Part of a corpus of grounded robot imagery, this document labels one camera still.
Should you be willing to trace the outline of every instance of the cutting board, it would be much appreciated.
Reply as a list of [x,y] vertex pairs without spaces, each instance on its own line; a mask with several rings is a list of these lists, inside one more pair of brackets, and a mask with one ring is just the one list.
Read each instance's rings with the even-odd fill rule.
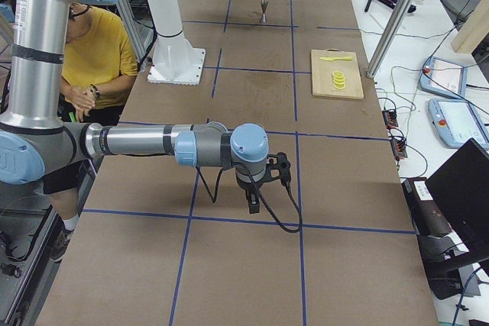
[[[351,56],[351,60],[320,60],[322,56]],[[313,95],[335,98],[363,99],[360,71],[356,53],[347,51],[311,50],[311,67],[313,71]],[[345,76],[345,88],[337,89],[332,74],[342,72]]]

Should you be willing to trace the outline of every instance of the black shorts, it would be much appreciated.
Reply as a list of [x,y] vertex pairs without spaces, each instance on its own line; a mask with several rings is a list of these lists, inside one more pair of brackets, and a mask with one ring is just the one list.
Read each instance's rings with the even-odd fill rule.
[[[91,110],[90,116],[85,116],[84,122],[98,122],[102,126],[115,126],[121,117],[124,106],[113,106]],[[60,102],[60,113],[63,121],[70,121],[70,112],[75,108],[68,102]],[[44,194],[54,194],[55,192],[73,189],[78,186],[78,172],[82,162],[72,163],[43,177]]]

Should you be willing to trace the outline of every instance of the yellow t-shirt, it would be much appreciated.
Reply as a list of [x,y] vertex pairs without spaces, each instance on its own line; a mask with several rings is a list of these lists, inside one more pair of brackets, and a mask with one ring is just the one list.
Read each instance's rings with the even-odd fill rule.
[[[63,78],[72,86],[87,88],[120,75],[137,74],[138,63],[122,20],[110,11],[93,7],[89,31],[65,45]],[[102,96],[96,108],[124,105],[128,96],[129,92]]]

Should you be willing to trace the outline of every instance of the blue wire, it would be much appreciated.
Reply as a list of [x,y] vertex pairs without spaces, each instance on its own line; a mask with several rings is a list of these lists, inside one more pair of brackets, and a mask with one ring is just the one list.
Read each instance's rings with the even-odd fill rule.
[[462,299],[464,298],[464,295],[465,295],[465,291],[467,290],[468,288],[468,284],[471,282],[472,278],[474,277],[474,275],[477,273],[477,271],[479,270],[482,270],[482,267],[479,267],[478,269],[474,270],[472,272],[472,274],[468,277],[467,281],[465,282],[465,285],[464,285],[464,288],[463,290],[461,291],[461,295],[460,295],[460,299],[458,300],[458,304],[457,304],[457,309],[455,310],[455,315],[453,316],[453,322],[452,322],[452,326],[455,326],[456,325],[456,322],[457,322],[457,316],[458,316],[458,311],[460,311],[460,307],[461,307],[461,301]]

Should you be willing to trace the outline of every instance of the sneaker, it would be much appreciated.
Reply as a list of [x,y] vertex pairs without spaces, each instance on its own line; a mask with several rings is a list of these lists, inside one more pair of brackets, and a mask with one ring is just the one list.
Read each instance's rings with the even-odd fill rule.
[[66,248],[70,243],[71,236],[73,235],[73,231],[67,231],[66,229],[62,229],[60,235],[54,242],[53,249],[51,250],[51,259],[55,263],[61,262],[64,254],[66,253]]

